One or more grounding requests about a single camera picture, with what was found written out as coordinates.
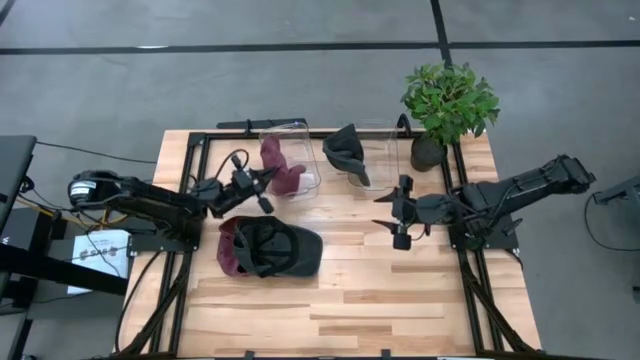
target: wooden table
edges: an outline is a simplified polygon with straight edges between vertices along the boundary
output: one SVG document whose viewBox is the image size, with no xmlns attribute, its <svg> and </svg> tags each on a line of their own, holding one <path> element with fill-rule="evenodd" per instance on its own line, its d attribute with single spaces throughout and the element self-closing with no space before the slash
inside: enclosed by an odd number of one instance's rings
<svg viewBox="0 0 640 360">
<path fill-rule="evenodd" d="M 178 190 L 189 131 L 164 135 L 154 184 Z M 439 167 L 427 173 L 409 164 L 410 140 L 398 140 L 400 173 L 414 178 L 414 197 L 445 191 Z M 465 137 L 461 146 L 470 182 L 497 180 L 486 135 Z M 207 218 L 201 247 L 191 266 L 179 356 L 375 356 L 474 354 L 458 258 L 444 227 L 414 242 L 411 251 L 392 248 L 389 231 L 371 222 L 392 220 L 389 204 L 372 199 L 387 192 L 364 191 L 327 162 L 321 141 L 313 147 L 322 183 L 311 201 L 284 204 L 274 199 L 275 216 L 316 231 L 324 240 L 317 277 L 230 278 L 216 261 L 220 220 Z M 215 140 L 207 166 L 213 176 L 236 148 L 251 153 L 249 165 L 262 168 L 257 140 Z M 194 157 L 193 173 L 197 159 Z M 457 181 L 450 155 L 452 176 Z M 230 167 L 221 179 L 229 179 Z M 263 215 L 255 199 L 229 213 Z M 421 229 L 412 229 L 416 237 Z M 485 252 L 495 302 L 522 338 L 533 347 L 539 339 L 520 265 L 502 250 Z M 121 332 L 128 344 L 155 309 L 164 254 L 150 268 L 131 302 Z M 129 291 L 151 254 L 138 256 Z M 180 259 L 176 261 L 177 272 Z M 486 348 L 492 348 L 486 315 L 480 319 Z M 173 310 L 167 313 L 161 349 L 168 346 Z"/>
</svg>

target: wooden tabletop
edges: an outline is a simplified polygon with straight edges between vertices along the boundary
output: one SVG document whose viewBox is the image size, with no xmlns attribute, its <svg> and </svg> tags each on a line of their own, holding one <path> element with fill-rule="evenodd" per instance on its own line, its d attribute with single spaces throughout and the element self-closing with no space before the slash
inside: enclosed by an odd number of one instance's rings
<svg viewBox="0 0 640 360">
<path fill-rule="evenodd" d="M 154 184 L 178 190 L 189 131 L 164 135 Z M 200 249 L 194 253 L 181 332 L 179 356 L 375 356 L 474 354 L 458 258 L 444 227 L 413 243 L 411 251 L 394 250 L 389 231 L 372 219 L 392 220 L 389 204 L 373 203 L 388 191 L 365 191 L 349 183 L 322 153 L 313 149 L 322 182 L 312 200 L 284 202 L 272 198 L 275 216 L 317 232 L 324 241 L 318 275 L 300 278 L 231 278 L 216 261 L 220 220 L 207 218 Z M 439 167 L 414 171 L 411 140 L 398 140 L 400 173 L 414 179 L 413 196 L 445 192 Z M 497 174 L 486 135 L 461 139 L 470 182 L 495 181 Z M 213 176 L 232 150 L 247 149 L 249 166 L 262 168 L 258 140 L 215 140 L 207 176 Z M 196 151 L 193 173 L 199 153 Z M 450 155 L 454 181 L 456 166 Z M 220 177 L 230 176 L 227 166 Z M 261 216 L 255 199 L 227 214 Z M 412 229 L 417 237 L 421 229 Z M 134 262 L 129 291 L 152 254 Z M 485 251 L 495 302 L 531 346 L 540 346 L 520 265 L 502 250 Z M 142 280 L 124 318 L 121 344 L 128 344 L 155 309 L 164 266 L 161 254 Z M 176 261 L 176 269 L 181 259 Z M 480 319 L 486 348 L 491 348 L 486 315 Z M 168 346 L 173 309 L 167 313 L 161 349 Z"/>
</svg>

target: clear plastic container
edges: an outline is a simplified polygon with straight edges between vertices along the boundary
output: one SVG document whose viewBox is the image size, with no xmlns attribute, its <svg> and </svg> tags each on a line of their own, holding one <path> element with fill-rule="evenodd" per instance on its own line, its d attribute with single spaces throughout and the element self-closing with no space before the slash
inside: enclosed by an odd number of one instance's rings
<svg viewBox="0 0 640 360">
<path fill-rule="evenodd" d="M 353 124 L 364 149 L 363 162 L 370 185 L 362 185 L 355 174 L 348 174 L 349 182 L 372 191 L 393 188 L 399 176 L 396 121 L 357 120 Z"/>
<path fill-rule="evenodd" d="M 290 201 L 318 194 L 321 177 L 306 124 L 295 122 L 265 129 L 259 140 L 265 167 L 281 169 L 267 187 L 268 193 Z"/>
</svg>

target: green leaves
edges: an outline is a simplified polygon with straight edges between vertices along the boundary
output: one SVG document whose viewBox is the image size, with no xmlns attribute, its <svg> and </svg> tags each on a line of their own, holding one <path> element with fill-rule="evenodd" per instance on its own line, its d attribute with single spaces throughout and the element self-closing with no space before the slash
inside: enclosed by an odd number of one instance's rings
<svg viewBox="0 0 640 360">
<path fill-rule="evenodd" d="M 448 68 L 425 64 L 405 79 L 407 92 L 400 101 L 422 123 L 427 135 L 443 145 L 458 141 L 469 131 L 480 136 L 485 121 L 497 121 L 499 99 L 485 78 L 476 83 L 469 64 Z"/>
</svg>

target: black cloth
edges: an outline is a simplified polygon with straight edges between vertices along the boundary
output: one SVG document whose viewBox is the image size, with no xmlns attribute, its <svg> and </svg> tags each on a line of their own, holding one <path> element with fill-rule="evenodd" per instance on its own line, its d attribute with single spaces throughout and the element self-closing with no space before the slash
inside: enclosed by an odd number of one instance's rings
<svg viewBox="0 0 640 360">
<path fill-rule="evenodd" d="M 260 277 L 313 276 L 320 268 L 322 238 L 273 216 L 243 217 L 233 250 L 246 272 Z"/>
<path fill-rule="evenodd" d="M 364 166 L 364 149 L 354 124 L 347 125 L 324 139 L 322 151 L 334 168 L 356 174 L 363 186 L 371 186 Z"/>
</svg>

